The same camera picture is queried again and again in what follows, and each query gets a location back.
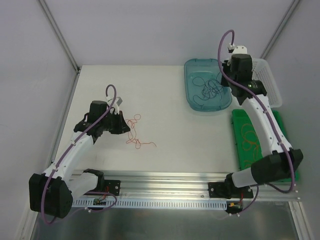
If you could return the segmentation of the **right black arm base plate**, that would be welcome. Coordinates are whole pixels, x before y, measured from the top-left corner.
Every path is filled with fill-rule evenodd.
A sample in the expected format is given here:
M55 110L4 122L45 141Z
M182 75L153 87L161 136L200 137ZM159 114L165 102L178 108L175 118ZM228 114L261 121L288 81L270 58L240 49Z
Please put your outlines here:
M253 199L253 192L249 190L249 187L235 187L233 185L227 185L225 182L209 182L208 194L210 198L223 198L230 200L235 199Z

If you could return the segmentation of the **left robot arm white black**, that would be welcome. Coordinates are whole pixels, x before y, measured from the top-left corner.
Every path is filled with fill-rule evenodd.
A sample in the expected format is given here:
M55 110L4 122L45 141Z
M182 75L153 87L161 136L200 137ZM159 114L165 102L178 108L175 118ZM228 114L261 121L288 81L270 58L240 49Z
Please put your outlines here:
M121 135L130 131L120 110L121 103L120 97L91 102L89 111L75 125L65 152L43 173L30 177L29 206L32 211L63 219L70 212L73 201L86 193L99 195L105 191L105 176L100 170L88 168L75 180L71 180L71 176L104 132Z

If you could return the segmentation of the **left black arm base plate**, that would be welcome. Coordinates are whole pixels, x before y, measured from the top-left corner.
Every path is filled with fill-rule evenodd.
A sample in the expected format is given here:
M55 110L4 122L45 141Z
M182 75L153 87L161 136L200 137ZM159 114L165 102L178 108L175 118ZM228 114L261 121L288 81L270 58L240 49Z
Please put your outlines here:
M121 181L120 180L102 180L98 186L94 189L96 192L106 192L115 196L120 195Z

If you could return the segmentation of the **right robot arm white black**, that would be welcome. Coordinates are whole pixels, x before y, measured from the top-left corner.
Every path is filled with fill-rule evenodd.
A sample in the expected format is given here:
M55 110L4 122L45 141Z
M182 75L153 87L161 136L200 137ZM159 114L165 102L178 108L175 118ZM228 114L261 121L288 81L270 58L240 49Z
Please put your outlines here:
M226 177L224 191L229 197L238 196L243 187L269 185L290 193L296 183L295 172L304 155L294 149L281 131L269 104L266 88L253 79L253 60L249 54L236 53L220 64L222 81L226 83L254 127L262 158L249 168Z

